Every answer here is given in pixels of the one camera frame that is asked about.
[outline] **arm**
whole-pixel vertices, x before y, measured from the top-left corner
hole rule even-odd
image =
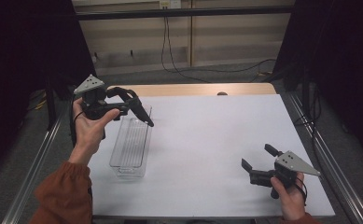
[[[302,188],[304,175],[298,173],[297,185]],[[271,178],[273,188],[279,193],[283,217],[280,218],[281,224],[317,224],[310,214],[305,212],[304,200],[301,193],[296,188],[285,189],[284,185],[276,177]]]
[[[74,116],[82,112],[81,103],[82,99],[74,101]],[[77,143],[68,161],[35,190],[40,205],[30,223],[91,223],[88,163],[99,148],[105,125],[118,114],[114,109],[98,120],[87,119],[83,114],[77,117]]]

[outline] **plastic container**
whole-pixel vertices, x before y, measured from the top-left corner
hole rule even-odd
[[[151,117],[151,106],[144,109]],[[110,166],[117,176],[143,177],[146,173],[149,140],[152,128],[138,119],[131,111],[122,117],[117,142]]]

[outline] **wall outlet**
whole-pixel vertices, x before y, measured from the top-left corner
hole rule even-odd
[[[181,8],[181,0],[170,0],[170,8]]]
[[[159,9],[168,9],[168,8],[170,8],[170,0],[159,1]]]

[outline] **aluminum rail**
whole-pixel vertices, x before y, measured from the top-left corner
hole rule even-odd
[[[292,104],[295,106],[296,111],[302,118],[302,121],[305,124],[306,131],[312,136],[313,127],[312,125],[307,123],[307,119],[303,116],[303,109],[301,108],[301,102],[296,94],[290,94],[290,98]],[[333,157],[332,153],[330,152],[327,144],[325,143],[323,137],[319,133],[318,130],[314,131],[315,134],[314,140],[317,147],[317,151],[320,154],[321,158],[323,159],[324,163],[329,169],[333,179],[335,180],[337,186],[342,192],[344,199],[347,201],[350,209],[353,211],[357,221],[359,224],[363,224],[363,202],[356,193],[356,190],[353,188],[347,177],[344,175],[341,167],[336,162],[335,158]]]
[[[42,166],[44,159],[46,158],[50,147],[53,143],[53,140],[56,137],[56,133],[59,130],[59,127],[62,123],[62,119],[67,111],[67,106],[61,106],[61,112],[51,130],[47,131],[47,134],[39,148],[35,160],[33,161],[32,166],[30,167],[29,172],[27,173],[26,177],[21,184],[21,188],[19,189],[15,199],[13,200],[11,206],[7,210],[7,214],[3,219],[3,224],[15,224],[19,222],[19,218],[21,217],[21,213],[24,209],[24,206],[27,203],[28,198],[33,191],[34,181],[38,176],[39,170]]]
[[[291,13],[293,6],[278,7],[223,7],[223,8],[182,8],[137,11],[89,12],[77,13],[79,21],[162,18],[162,17],[194,17],[194,16],[225,16]]]

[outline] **hand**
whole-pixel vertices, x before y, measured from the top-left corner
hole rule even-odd
[[[82,112],[82,98],[73,102],[74,118]],[[105,125],[117,117],[119,110],[112,109],[97,120],[91,120],[80,114],[76,119],[77,143],[71,152],[69,162],[88,165],[91,156],[99,149],[105,131]]]
[[[297,178],[296,184],[302,188],[303,173],[298,173]],[[272,177],[271,182],[273,188],[279,193],[284,220],[294,221],[304,217],[304,200],[300,191],[295,187],[285,189],[283,183],[277,177]]]

